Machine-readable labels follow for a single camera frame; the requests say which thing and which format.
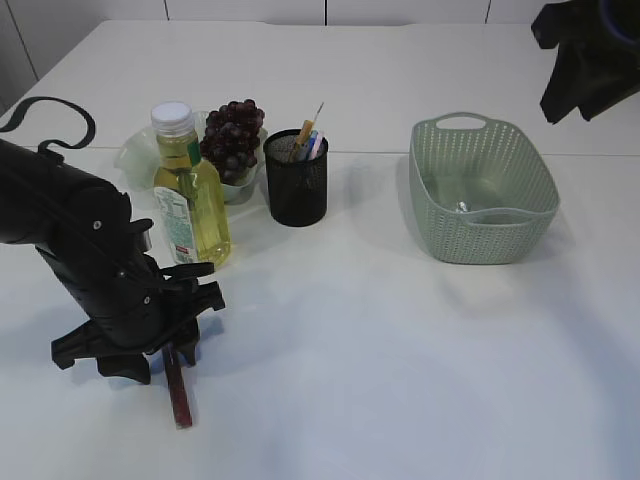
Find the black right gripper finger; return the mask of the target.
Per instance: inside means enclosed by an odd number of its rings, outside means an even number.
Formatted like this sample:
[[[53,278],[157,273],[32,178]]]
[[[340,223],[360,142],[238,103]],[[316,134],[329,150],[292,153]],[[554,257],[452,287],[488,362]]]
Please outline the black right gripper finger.
[[[98,372],[105,378],[125,378],[142,385],[151,383],[151,371],[144,352],[98,355]]]
[[[200,341],[200,329],[196,319],[183,324],[172,336],[173,349],[182,355],[188,366],[195,366],[196,347]]]

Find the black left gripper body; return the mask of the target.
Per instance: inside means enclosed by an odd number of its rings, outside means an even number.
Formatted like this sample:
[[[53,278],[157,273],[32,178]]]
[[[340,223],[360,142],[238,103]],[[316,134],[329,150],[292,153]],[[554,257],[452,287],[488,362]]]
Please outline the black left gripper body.
[[[574,47],[582,62],[578,104],[598,87],[639,76],[637,1],[563,1],[544,5],[531,24],[540,48]]]

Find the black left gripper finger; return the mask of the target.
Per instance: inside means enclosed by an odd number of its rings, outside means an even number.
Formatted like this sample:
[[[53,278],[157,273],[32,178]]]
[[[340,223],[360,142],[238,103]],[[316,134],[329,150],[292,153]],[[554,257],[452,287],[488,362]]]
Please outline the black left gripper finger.
[[[611,107],[639,92],[639,76],[618,79],[598,87],[579,105],[582,118],[590,121]]]
[[[557,124],[578,104],[582,62],[574,47],[559,47],[554,68],[540,101],[546,120]]]

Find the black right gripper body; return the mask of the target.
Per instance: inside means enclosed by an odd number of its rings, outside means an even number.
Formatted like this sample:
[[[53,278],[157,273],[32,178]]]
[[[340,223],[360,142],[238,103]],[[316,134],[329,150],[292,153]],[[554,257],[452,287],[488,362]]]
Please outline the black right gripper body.
[[[137,234],[53,234],[36,251],[88,320],[51,343],[61,369],[98,355],[153,353],[207,309],[225,307],[211,263],[161,269]]]

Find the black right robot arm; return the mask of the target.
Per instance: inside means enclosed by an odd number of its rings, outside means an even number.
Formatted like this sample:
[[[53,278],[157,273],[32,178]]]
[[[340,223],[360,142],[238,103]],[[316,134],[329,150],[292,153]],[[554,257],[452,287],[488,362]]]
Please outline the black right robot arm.
[[[1,241],[34,246],[87,321],[51,343],[61,369],[93,359],[104,377],[141,384],[149,355],[173,347],[197,361],[197,318],[225,301],[217,282],[200,278],[209,262],[161,268],[149,255],[153,222],[135,220],[127,194],[65,163],[55,152],[1,144]]]

